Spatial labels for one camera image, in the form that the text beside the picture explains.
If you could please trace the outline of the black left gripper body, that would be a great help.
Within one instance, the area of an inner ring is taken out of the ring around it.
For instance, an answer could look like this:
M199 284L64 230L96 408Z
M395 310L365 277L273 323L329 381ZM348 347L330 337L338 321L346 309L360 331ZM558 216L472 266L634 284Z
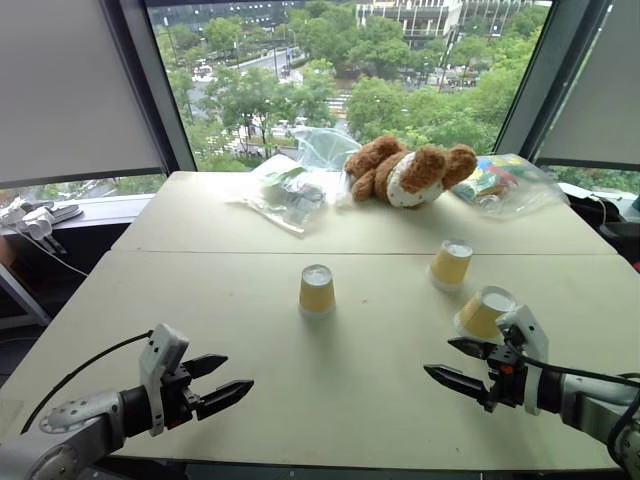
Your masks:
M192 376L183 364L161 377L164 426L176 428L193 419L200 397L190 389Z

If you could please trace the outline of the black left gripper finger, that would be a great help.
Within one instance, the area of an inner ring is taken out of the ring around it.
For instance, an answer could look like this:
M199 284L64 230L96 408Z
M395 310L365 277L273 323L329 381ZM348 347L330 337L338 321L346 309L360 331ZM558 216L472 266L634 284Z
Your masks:
M209 375L228 360L226 355L206 354L183 363L184 369L193 379Z
M235 405L253 386L253 380L234 380L203 396L195 409L197 419L204 420Z

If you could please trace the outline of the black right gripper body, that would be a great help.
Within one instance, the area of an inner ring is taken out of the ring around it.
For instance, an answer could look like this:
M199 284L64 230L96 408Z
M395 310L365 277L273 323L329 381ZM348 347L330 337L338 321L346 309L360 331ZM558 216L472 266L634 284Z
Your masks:
M527 367L509 346L490 344L485 348L489 378L494 384L482 402L484 409L492 413L498 404L511 408L524 403Z

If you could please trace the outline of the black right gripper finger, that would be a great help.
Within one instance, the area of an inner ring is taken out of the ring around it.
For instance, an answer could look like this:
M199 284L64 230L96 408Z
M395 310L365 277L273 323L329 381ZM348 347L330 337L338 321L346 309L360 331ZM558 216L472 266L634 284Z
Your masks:
M473 399L483 399L486 388L481 380L466 376L445 365L424 365L425 372L439 384Z
M447 340L447 343L465 355L480 360L488 359L497 347L493 342L470 337L451 338Z

